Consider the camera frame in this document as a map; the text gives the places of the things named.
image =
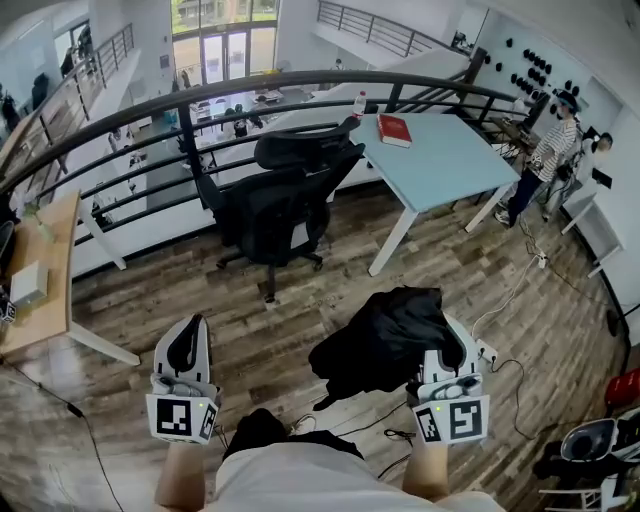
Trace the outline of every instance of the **wooden floor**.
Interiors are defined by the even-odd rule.
[[[223,389],[219,420],[227,436],[240,418],[266,407],[285,422],[309,412],[323,396],[323,382],[307,363],[310,349],[345,325],[374,292],[395,286],[437,286],[444,309],[468,328],[500,305],[531,257],[516,227],[493,219],[472,234],[462,228],[478,207],[458,203],[420,216],[383,271],[367,268],[401,205],[384,185],[339,196],[320,254],[324,269],[306,261],[278,271],[277,303],[262,301],[265,269],[239,261],[218,270],[225,250],[216,234],[180,242],[131,261],[127,270],[109,270],[74,285],[74,318],[96,333],[140,354],[131,368],[65,338],[15,354],[10,361],[87,415],[105,469],[126,511],[152,509],[152,497],[167,445],[150,437],[145,393],[153,350],[177,320],[202,313],[209,323],[215,382]],[[550,270],[533,265],[515,299],[477,333],[499,358],[518,359],[526,369],[519,426],[534,434],[555,422],[603,414],[607,379],[617,374],[623,343],[604,327],[609,302],[574,235],[560,236],[564,221],[545,225],[537,207],[528,220],[555,268],[594,303]],[[519,368],[486,371],[491,395],[490,434],[481,443],[451,450],[453,490],[483,489],[507,510],[540,510],[538,482],[531,465],[546,442],[568,427],[527,442],[513,429]],[[317,414],[318,427],[336,433],[365,426],[404,400],[404,393],[371,393],[345,400]],[[408,453],[385,428],[412,429],[401,408],[364,432],[349,436],[377,475]],[[116,510],[93,453],[83,421],[49,396],[13,384],[0,386],[0,492],[16,511]],[[208,498],[223,449],[214,439],[206,448]],[[399,484],[403,466],[386,480]]]

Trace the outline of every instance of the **black mesh office chair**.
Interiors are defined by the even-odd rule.
[[[275,300],[275,268],[303,257],[322,268],[314,253],[329,225],[327,197],[362,157],[353,146],[354,118],[319,133],[271,132],[260,138],[256,162],[271,172],[249,176],[220,192],[208,175],[196,177],[203,203],[213,212],[222,243],[238,251],[218,261],[219,268],[247,257],[268,265],[266,302]]]

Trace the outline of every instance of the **red book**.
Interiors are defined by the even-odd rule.
[[[380,131],[380,140],[385,144],[393,144],[403,148],[411,146],[411,135],[409,135],[409,128],[407,128],[404,119],[378,114],[378,130]]]

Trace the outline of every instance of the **striped shirt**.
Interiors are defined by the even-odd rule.
[[[573,117],[565,119],[554,126],[540,141],[531,155],[532,158],[542,157],[550,150],[553,156],[549,158],[541,169],[532,168],[531,171],[544,183],[551,181],[555,175],[560,157],[564,155],[576,140],[577,124]]]

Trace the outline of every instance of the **water bottle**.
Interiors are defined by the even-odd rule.
[[[356,119],[360,119],[364,115],[364,108],[367,106],[367,93],[360,91],[360,94],[356,96],[356,100],[353,102],[353,114]]]

